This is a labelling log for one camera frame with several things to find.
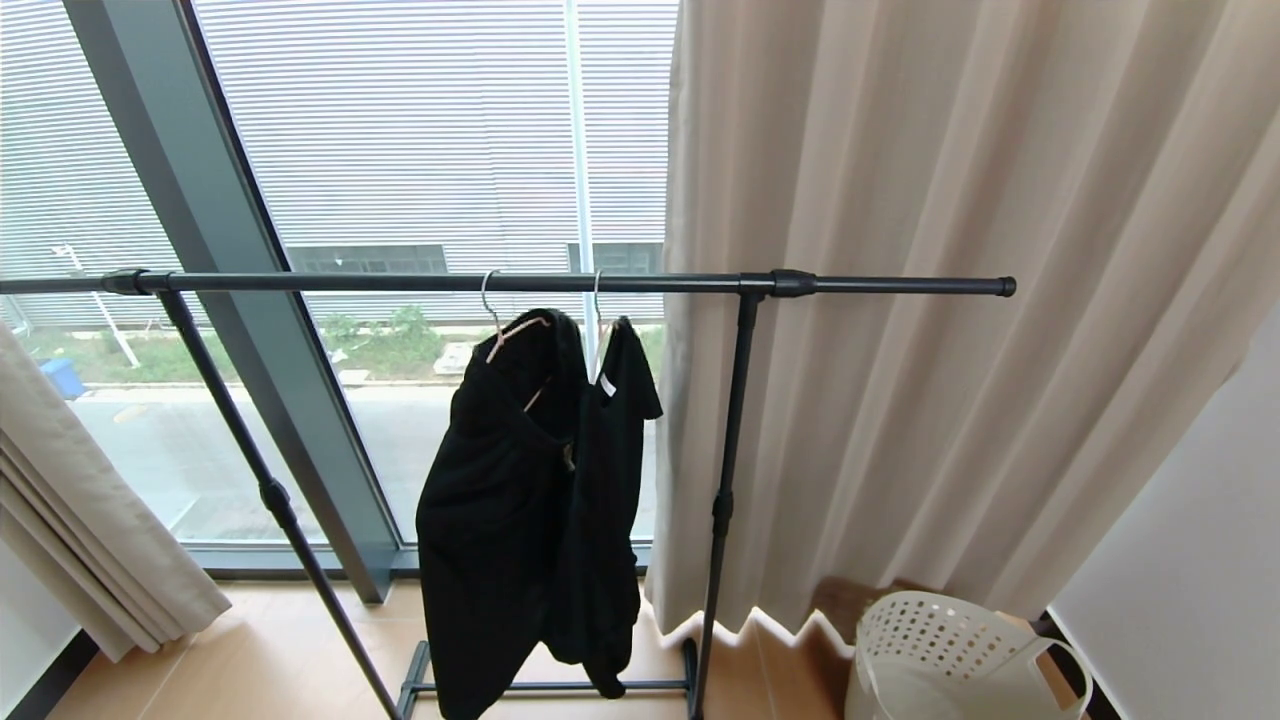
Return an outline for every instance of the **clothes rack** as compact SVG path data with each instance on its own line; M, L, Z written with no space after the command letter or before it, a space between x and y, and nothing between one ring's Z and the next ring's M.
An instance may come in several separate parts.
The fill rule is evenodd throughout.
M293 552L316 593L329 611L334 625L347 642L352 656L378 696L388 717L408 717L420 693L435 685L424 683L430 662L429 641L419 643L410 662L408 675L401 685L398 702L383 685L369 653L356 635L351 619L334 594L315 552L298 527L284 486L271 477L262 455L250 434L244 419L232 401L227 383L214 365L212 356L196 328L183 292L238 291L480 291L483 274L356 274L356 273L160 273L142 269L119 270L101 277L40 278L0 281L0 295L44 295L64 292L110 292L114 295L155 296L177 328L205 384L212 393L223 420L230 429L244 460L259 484L262 505L284 532ZM800 270L728 274L644 274L604 275L586 273L558 274L492 274L486 290L494 292L671 292L737 295L737 337L733 345L733 366L730 378L727 418L724 421L723 455L719 486L712 502L712 551L703 610L700 641L692 638L681 646L685 678L675 680L639 680L625 683L636 691L684 691L689 700L689 717L701 720L710 667L712 630L719 600L721 573L724 565L724 542L733 515L733 470L737 460L739 430L742 424L742 402L746 392L751 340L759 305L767 297L787 299L815 293L913 293L913 295L993 295L1009 297L1016 290L1014 278L876 278L823 277ZM590 683L515 683L512 692L576 692L591 689Z

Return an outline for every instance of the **tile floor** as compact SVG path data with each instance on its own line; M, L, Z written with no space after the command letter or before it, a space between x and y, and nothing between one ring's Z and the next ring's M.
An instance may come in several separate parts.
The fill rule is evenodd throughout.
M306 583L227 583L234 607L193 638L113 665L99 656L50 716L72 719L376 719L372 692ZM401 582L380 607L365 607L339 587L357 633L383 680L398 696L413 648L425 638L416 582ZM648 607L636 625L631 667L623 678L678 678L678 644L664 648ZM753 619L736 637L717 638L707 687L709 720L837 720L849 660L814 624L783 639ZM518 680L584 679L541 646ZM678 693L631 693L620 701L590 694L512 697L486 720L515 717L678 719ZM439 717L422 696L415 720Z

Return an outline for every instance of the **building window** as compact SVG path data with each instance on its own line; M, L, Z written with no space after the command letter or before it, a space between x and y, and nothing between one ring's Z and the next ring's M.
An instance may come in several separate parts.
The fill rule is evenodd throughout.
M449 272L443 245L335 245L291 247L294 269L308 273L403 273Z
M570 243L567 250L570 272L581 273L579 246ZM662 269L660 242L602 242L593 245L591 252L595 269L603 274L644 275Z

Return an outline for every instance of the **horizontal rod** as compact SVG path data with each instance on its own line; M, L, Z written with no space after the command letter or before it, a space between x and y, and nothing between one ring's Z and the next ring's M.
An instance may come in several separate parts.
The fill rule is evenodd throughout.
M0 281L0 295L157 291L365 291L475 292L484 274L365 273L154 273L122 270L100 278ZM1010 296L1014 278L861 278L824 277L794 270L731 274L600 275L588 273L494 273L485 284L494 292L699 292L801 296L820 293L914 293Z
M622 683L628 691L687 691L689 683L686 680L632 680L630 683ZM410 689L416 693L431 693L435 692L435 683L413 683ZM507 692L586 692L594 691L595 685L591 683L512 683L507 688Z

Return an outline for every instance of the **white wall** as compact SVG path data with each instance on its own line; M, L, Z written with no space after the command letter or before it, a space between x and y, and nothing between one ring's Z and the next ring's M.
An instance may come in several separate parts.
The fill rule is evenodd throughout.
M1129 720L1280 717L1280 306L1051 612Z
M0 542L0 717L9 715L78 630Z

